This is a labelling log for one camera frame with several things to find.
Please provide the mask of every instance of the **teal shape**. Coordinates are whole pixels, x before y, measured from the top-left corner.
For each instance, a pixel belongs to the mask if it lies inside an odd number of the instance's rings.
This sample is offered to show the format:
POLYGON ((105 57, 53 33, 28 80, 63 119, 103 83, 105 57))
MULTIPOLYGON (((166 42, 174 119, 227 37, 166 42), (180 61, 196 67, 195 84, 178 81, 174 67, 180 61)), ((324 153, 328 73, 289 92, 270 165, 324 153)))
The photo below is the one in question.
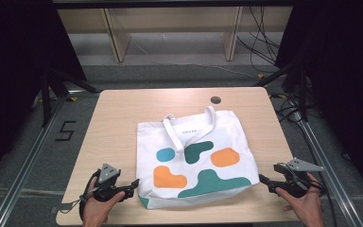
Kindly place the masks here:
POLYGON ((240 177, 222 180, 214 170, 205 169, 199 173, 199 182, 196 187, 182 191, 179 193, 178 198, 203 195, 249 185, 251 185, 251 181, 247 178, 240 177))
POLYGON ((145 206, 145 208, 148 208, 149 199, 142 198, 141 196, 138 196, 140 199, 140 202, 145 206))
POLYGON ((157 151, 158 161, 164 163, 175 158, 176 152, 172 148, 163 148, 157 151))
POLYGON ((212 141, 205 141, 188 146, 184 150, 185 162, 187 164, 194 164, 199 161, 199 155, 207 150, 214 148, 212 141))

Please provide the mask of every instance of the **hand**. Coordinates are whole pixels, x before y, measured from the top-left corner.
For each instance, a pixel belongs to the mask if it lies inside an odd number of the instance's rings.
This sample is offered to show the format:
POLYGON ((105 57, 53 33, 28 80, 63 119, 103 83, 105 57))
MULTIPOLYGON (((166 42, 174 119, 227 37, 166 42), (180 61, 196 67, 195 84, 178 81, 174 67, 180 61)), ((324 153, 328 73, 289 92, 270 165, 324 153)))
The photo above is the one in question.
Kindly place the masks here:
MULTIPOLYGON (((89 190, 94 188, 96 178, 91 183, 89 190)), ((98 227, 108 222, 108 214, 115 204, 117 204, 125 196, 125 192, 121 191, 114 195, 110 200, 102 202, 97 201, 92 193, 87 195, 87 202, 85 203, 83 213, 83 226, 85 227, 98 227)))
MULTIPOLYGON (((307 175, 311 181, 317 181, 310 173, 307 173, 307 175)), ((285 211, 293 210, 305 226, 323 226, 320 208, 320 191, 316 187, 311 186, 301 198, 292 197, 280 187, 276 188, 276 192, 288 202, 288 205, 283 209, 285 211)))

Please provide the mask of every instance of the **tape mark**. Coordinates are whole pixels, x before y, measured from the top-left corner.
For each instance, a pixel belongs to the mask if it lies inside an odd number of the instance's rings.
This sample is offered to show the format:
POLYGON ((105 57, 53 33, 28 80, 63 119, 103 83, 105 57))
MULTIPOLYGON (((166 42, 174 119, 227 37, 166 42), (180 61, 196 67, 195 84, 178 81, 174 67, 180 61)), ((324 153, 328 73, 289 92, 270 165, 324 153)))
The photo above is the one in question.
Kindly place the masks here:
POLYGON ((57 142, 63 142, 63 141, 70 141, 72 139, 72 135, 75 131, 68 131, 68 130, 64 130, 64 126, 66 126, 66 124, 74 124, 76 123, 76 121, 63 121, 63 124, 61 125, 60 131, 59 133, 69 133, 69 136, 65 139, 55 139, 55 141, 57 142))

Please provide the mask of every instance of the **printed pattern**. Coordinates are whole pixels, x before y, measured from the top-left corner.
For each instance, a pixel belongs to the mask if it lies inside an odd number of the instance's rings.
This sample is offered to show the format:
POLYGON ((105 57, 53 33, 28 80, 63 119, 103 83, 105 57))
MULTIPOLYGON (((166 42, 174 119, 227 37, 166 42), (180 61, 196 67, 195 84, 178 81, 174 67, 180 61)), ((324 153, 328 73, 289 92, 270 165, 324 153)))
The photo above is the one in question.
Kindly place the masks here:
MULTIPOLYGON (((214 147, 211 141, 200 142, 188 146, 184 150, 185 162, 189 165, 199 161, 202 152, 208 152, 214 147)), ((212 151, 211 162, 216 167, 227 167, 237 164, 240 161, 240 155, 232 148, 224 148, 212 151)), ((176 157, 176 151, 173 148, 163 148, 157 151, 157 160, 166 163, 176 157)), ((154 185, 158 188, 184 188, 187 186, 187 177, 175 175, 167 166, 157 166, 154 169, 154 185)), ((194 188, 183 190, 179 193, 178 198, 191 197, 206 193, 222 191, 240 186, 251 185, 247 178, 232 178, 223 180, 218 177, 213 169, 203 169, 198 175, 198 183, 194 188)))

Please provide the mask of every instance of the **orange shape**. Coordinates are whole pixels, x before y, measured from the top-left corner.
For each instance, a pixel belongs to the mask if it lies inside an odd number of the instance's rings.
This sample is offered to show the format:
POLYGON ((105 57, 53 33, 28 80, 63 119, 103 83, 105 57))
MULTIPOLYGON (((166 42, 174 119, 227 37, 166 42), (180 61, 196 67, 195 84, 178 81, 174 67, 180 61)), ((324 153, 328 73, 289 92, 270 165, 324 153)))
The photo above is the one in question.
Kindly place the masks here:
POLYGON ((211 155, 211 161, 217 167, 231 166, 240 161, 240 155, 232 148, 220 149, 211 155))
POLYGON ((187 178, 183 175, 173 175, 167 166, 158 166, 154 169, 154 185, 156 187, 184 188, 187 178))

